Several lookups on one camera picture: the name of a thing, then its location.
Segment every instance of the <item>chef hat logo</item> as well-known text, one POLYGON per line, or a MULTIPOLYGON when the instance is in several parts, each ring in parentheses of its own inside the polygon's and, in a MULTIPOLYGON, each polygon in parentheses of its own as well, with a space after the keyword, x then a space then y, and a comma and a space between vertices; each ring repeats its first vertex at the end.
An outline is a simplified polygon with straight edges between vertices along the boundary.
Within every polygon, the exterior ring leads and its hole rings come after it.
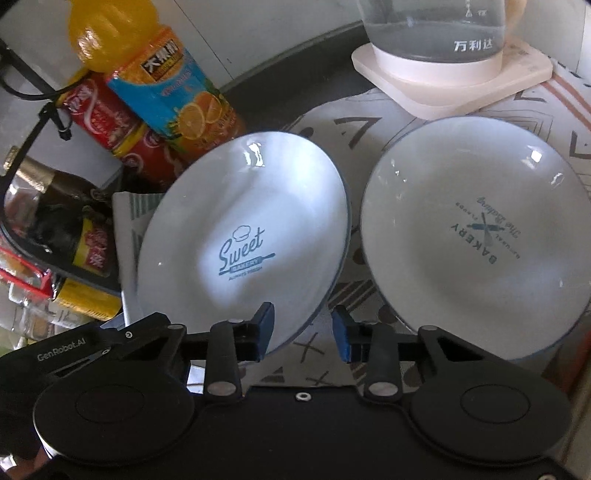
POLYGON ((241 225, 232 234, 232 237, 236 242, 243 242, 251 234, 251 228, 248 225, 241 225))

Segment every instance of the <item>orange juice bottle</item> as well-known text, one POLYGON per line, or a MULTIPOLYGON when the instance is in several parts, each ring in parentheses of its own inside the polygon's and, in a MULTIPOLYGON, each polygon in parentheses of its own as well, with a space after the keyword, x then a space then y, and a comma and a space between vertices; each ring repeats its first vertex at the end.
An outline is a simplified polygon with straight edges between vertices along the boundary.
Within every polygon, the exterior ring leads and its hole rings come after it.
POLYGON ((192 162, 244 127, 151 0, 72 0, 70 43, 90 69, 192 162))

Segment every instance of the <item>metal screw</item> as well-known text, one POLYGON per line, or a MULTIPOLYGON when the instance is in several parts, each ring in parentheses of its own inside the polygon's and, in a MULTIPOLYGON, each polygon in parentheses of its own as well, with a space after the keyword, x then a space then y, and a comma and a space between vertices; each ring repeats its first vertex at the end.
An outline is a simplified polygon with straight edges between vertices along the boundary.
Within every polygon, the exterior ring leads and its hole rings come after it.
POLYGON ((295 399, 297 401, 310 401, 312 400, 312 395, 308 392, 299 392, 295 394, 295 399))
POLYGON ((390 382, 372 383, 368 390, 376 397, 392 397, 398 393, 398 387, 390 382))
POLYGON ((214 382, 207 386, 207 392, 216 397, 229 397, 236 391, 236 385, 230 382, 214 382))

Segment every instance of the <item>glass kettle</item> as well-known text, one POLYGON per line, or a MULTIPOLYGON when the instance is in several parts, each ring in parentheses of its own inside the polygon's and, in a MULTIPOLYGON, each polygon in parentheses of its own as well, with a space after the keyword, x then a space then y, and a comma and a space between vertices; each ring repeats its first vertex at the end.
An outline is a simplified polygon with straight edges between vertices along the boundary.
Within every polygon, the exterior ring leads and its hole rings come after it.
POLYGON ((505 36, 527 0, 358 0, 379 67, 410 82, 459 86, 499 74, 505 36))

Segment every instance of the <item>red can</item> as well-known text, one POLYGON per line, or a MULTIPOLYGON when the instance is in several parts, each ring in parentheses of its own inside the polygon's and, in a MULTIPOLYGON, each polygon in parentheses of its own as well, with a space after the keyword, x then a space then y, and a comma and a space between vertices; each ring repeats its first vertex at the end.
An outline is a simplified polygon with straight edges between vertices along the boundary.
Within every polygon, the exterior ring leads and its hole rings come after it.
POLYGON ((141 124, 113 150, 115 157, 138 176, 167 189, 185 170, 178 154, 148 125, 141 124))
MULTIPOLYGON (((87 70, 79 71, 72 82, 87 70)), ((103 147, 113 150, 141 124, 141 119, 107 87, 100 73, 93 73, 59 99, 72 120, 92 135, 103 147)))

